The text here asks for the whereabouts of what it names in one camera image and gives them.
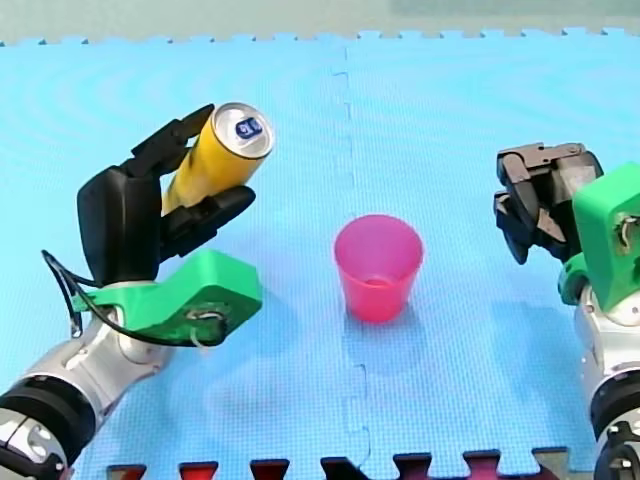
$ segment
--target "foam mat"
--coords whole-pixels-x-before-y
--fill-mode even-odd
[[[286,459],[287,478],[306,480],[346,457],[384,480],[398,476],[394,455],[420,453],[431,476],[459,477],[473,451],[500,451],[500,473],[525,475],[539,469],[532,450],[553,447],[589,470],[559,265],[536,252],[518,267],[491,202],[502,148],[578,141],[605,169],[635,159],[640,39],[605,33],[1,48],[0,386],[68,335],[39,250],[87,273],[78,188],[171,118],[243,101],[273,120],[277,147],[251,181],[256,203],[209,246],[258,267],[263,310],[133,388],[79,478],[144,464],[145,478],[171,479],[215,461],[216,479],[235,480],[253,460]],[[427,249],[410,306],[376,329],[344,314],[331,258],[340,227],[371,212],[410,222]]]

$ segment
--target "robotic hand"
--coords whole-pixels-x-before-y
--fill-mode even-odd
[[[163,370],[172,347],[217,345],[260,308],[255,271],[220,253],[198,252],[169,280],[154,282],[164,260],[213,238],[255,198],[248,187],[233,187],[162,215],[160,177],[178,168],[212,111],[171,121],[79,191],[94,280],[43,252],[65,294],[72,338],[0,396],[0,479],[66,478],[123,395]],[[229,270],[244,287],[221,284]],[[83,311],[92,314],[86,329]]]
[[[595,478],[640,479],[640,165],[606,175],[581,144],[498,153],[497,226],[519,264],[540,246],[563,266],[598,441]]]

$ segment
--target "plastic cup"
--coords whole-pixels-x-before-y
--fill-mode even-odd
[[[384,323],[407,303],[424,250],[402,220],[367,215],[342,229],[334,254],[347,310],[365,322]]]

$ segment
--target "can lid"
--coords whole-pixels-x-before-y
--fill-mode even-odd
[[[243,103],[225,103],[211,116],[213,132],[232,153],[245,158],[262,158],[271,153],[273,127],[262,113]]]

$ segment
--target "green mount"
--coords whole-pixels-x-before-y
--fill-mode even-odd
[[[199,250],[162,283],[90,292],[99,306],[117,306],[124,327],[171,343],[218,345],[262,307],[256,269],[213,250]],[[76,312],[88,311],[73,298]]]
[[[576,305],[588,283],[607,312],[640,290],[640,165],[626,164],[583,187],[573,211],[582,253],[564,265],[560,295]]]

